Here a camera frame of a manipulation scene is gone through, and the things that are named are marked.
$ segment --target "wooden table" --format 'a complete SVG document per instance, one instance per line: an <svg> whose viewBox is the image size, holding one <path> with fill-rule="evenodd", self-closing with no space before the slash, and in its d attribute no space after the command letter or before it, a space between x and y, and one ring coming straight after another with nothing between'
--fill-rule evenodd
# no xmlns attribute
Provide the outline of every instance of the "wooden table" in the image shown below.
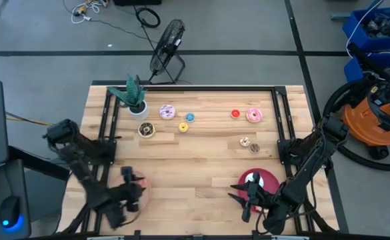
<svg viewBox="0 0 390 240"><path fill-rule="evenodd" d="M286 88L296 136L303 138L312 129L303 86ZM91 139L98 136L105 93L106 86L91 86L89 90L81 132ZM145 100L149 104L146 121L153 123L157 132L150 139L141 138L137 134L140 122L133 120L126 109L119 111L116 136L122 138L117 139L116 162L111 168L109 186L119 184L120 167L129 165L151 183L150 194L144 194L141 201L145 203L148 195L151 198L136 222L113 231L103 218L100 233L132 235L134 230L141 230L142 235L250 235L257 213L252 214L249 223L242 222L241 206L227 193L236 193L229 186L236 184L242 173L251 168L266 169L280 182L286 178L276 147L279 137L271 93L179 91L176 86L175 91L148 91ZM172 120L162 120L158 114L160 106L166 103L177 110ZM281 98L279 105L284 117ZM238 119L230 117L232 109L240 109L244 114L250 107L258 107L263 112L261 122L250 123L244 115ZM184 122L188 112L194 113L196 120L189 124L188 132L180 133L177 126ZM289 139L286 124L284 130ZM258 154L240 146L239 139L244 136L259 144ZM323 170L316 174L314 184L319 214L338 229ZM58 231L70 224L84 202L85 192L72 176L67 184ZM283 234L295 234L293 220L287 221Z"/></svg>

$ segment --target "gray floor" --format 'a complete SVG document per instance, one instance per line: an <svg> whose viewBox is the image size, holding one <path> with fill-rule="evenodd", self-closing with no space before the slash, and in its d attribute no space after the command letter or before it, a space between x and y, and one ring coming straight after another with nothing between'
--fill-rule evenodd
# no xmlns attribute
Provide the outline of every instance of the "gray floor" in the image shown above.
<svg viewBox="0 0 390 240"><path fill-rule="evenodd" d="M68 8L82 0L66 0ZM292 0L305 51L344 51L342 23L329 20L332 12L367 6L368 0ZM390 6L386 0L384 6ZM163 0L152 7L162 18L158 29L148 29L158 40L166 23L181 18L186 24L181 49L296 50L287 12L278 0ZM132 8L123 9L132 12ZM94 19L134 31L143 31L134 16L109 6ZM60 0L9 0L0 16L0 51L110 51L149 50L138 39L100 23L70 22ZM298 57L258 55L185 55L181 78L193 84L304 85ZM148 56L102 57L0 57L7 111L28 118L57 122L64 118L81 122L92 80L122 80L127 73L146 79ZM345 82L348 57L307 57L319 107ZM177 70L171 62L170 72ZM158 80L166 80L166 75ZM9 141L27 151L54 158L41 139L45 128L8 122ZM363 146L350 148L364 153ZM390 236L390 173L367 169L336 153L335 174L350 233ZM64 183L28 171L33 236L51 234L57 224ZM49 207L42 207L48 202Z"/></svg>

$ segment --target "blue container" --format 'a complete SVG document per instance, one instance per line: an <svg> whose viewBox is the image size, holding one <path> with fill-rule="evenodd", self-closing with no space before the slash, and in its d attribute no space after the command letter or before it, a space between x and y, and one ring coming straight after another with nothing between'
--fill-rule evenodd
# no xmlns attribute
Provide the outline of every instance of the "blue container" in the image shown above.
<svg viewBox="0 0 390 240"><path fill-rule="evenodd" d="M352 11L349 20L343 25L343 31L346 33L347 38L350 37L359 20L366 14L368 10ZM370 20L375 18L376 13L383 13L390 17L390 7L373 9L368 15L362 20L362 23L368 23ZM356 44L360 49L366 51L376 51L390 49L390 37L379 37L371 38L368 37L366 32L362 28L362 24L356 28L350 42Z"/></svg>
<svg viewBox="0 0 390 240"><path fill-rule="evenodd" d="M390 67L390 53L378 54L374 53L369 56L379 67L385 69ZM363 71L356 57L344 67L344 74L346 74L347 81L355 81L363 78Z"/></svg>

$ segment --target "fan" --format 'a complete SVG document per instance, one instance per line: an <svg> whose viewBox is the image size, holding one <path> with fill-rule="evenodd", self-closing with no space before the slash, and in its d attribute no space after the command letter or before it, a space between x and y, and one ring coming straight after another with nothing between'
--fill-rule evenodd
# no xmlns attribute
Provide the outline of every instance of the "fan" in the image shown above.
<svg viewBox="0 0 390 240"><path fill-rule="evenodd" d="M186 67L185 62L177 54L177 48L180 46L184 30L184 23L179 19L174 19L168 24L168 27L163 32L162 37L156 46L155 54L152 56L152 60L150 61L152 76L149 81L151 81L154 76L158 76L166 70L168 63L174 56L176 56L182 64L179 74L174 79L174 81L178 80L181 72L183 72Z"/></svg>

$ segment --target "green plant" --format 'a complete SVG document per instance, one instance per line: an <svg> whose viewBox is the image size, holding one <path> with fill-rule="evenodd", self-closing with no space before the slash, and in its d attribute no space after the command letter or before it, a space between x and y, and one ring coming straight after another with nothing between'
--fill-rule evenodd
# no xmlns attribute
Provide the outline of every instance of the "green plant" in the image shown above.
<svg viewBox="0 0 390 240"><path fill-rule="evenodd" d="M122 107L129 107L131 110L138 110L141 107L146 93L144 87L140 86L139 76L137 75L136 80L134 80L129 74L126 92L120 91L116 87L108 87L107 90L124 103L124 105L121 105Z"/></svg>

